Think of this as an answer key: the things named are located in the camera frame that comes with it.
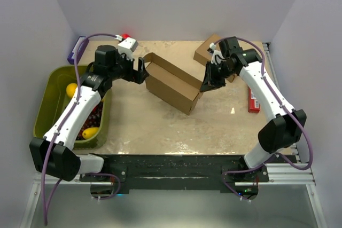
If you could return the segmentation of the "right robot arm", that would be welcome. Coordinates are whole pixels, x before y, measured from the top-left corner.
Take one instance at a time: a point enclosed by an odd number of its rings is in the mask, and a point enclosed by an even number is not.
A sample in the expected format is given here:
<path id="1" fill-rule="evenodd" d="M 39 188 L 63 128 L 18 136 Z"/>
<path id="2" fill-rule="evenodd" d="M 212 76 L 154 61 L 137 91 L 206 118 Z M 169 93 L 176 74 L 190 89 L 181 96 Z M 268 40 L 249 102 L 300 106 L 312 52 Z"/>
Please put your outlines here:
<path id="1" fill-rule="evenodd" d="M 211 60 L 206 63 L 200 92 L 224 87 L 226 79 L 236 75 L 251 89 L 267 119 L 258 133 L 256 146 L 243 157 L 244 165 L 238 168 L 241 180 L 249 182 L 257 175 L 257 169 L 278 150 L 287 148 L 308 138 L 304 125 L 306 113 L 295 109 L 280 93 L 265 68 L 265 54 L 254 43 L 244 50 L 239 37 L 226 37 L 212 42 L 207 51 Z"/>

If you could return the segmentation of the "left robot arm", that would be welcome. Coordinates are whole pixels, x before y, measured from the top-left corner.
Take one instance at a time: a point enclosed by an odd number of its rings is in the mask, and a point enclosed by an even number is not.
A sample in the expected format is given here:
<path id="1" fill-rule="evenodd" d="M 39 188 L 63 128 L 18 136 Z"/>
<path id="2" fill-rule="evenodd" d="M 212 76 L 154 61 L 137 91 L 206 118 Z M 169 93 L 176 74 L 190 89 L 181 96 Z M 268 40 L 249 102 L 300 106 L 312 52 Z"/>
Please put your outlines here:
<path id="1" fill-rule="evenodd" d="M 111 168 L 104 164 L 103 157 L 76 155 L 73 148 L 83 124 L 111 89 L 113 81 L 124 79 L 141 84 L 148 77 L 143 58 L 139 58 L 138 69 L 134 69 L 136 47 L 137 43 L 127 39 L 117 46 L 100 45 L 97 48 L 94 62 L 77 77 L 76 92 L 57 122 L 42 138 L 35 137 L 29 144 L 34 166 L 43 176 L 65 181 L 89 173 L 98 181 L 110 177 Z"/>

